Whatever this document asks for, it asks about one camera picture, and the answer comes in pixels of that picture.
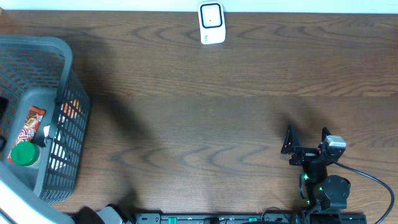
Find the orange chocolate bar wrapper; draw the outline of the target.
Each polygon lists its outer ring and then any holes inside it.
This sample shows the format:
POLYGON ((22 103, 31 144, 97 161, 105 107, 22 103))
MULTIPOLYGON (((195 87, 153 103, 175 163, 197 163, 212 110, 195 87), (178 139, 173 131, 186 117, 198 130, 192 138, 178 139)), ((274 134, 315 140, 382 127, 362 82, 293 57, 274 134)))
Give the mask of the orange chocolate bar wrapper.
POLYGON ((34 106, 30 107, 29 113, 25 119, 24 126, 19 132, 12 149, 21 142, 33 142, 33 138, 35 137, 39 129, 44 115, 45 110, 38 109, 34 106))

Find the green lid jar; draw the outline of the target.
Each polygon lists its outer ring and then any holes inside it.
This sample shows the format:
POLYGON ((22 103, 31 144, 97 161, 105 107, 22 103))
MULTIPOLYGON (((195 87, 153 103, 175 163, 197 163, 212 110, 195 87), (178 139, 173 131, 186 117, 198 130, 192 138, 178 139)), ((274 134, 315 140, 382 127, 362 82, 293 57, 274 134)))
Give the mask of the green lid jar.
POLYGON ((20 142, 11 151, 12 161, 23 167, 37 167, 40 164, 42 148, 32 142, 20 142))

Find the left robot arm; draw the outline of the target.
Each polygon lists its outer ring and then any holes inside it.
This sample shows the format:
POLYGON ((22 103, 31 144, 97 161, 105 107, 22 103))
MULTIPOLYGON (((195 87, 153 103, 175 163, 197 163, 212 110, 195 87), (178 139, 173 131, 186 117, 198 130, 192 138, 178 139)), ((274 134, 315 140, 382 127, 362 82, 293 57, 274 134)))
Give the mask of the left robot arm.
POLYGON ((99 211, 82 207, 68 215, 41 201, 1 164, 1 216, 6 223, 135 223, 133 217, 109 204, 99 211))

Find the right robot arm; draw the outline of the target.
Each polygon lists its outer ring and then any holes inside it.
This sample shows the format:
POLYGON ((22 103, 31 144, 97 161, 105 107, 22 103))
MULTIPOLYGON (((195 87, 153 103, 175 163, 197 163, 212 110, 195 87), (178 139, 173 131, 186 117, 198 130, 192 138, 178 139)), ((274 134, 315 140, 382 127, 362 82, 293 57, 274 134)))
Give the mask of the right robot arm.
POLYGON ((328 175, 327 167, 337 161, 346 150, 341 136, 332 135, 324 127, 318 147, 303 147, 293 125, 288 125, 281 149, 291 156, 289 164, 300 166, 299 192, 316 212, 340 212, 347 207, 350 181, 338 175, 328 175))

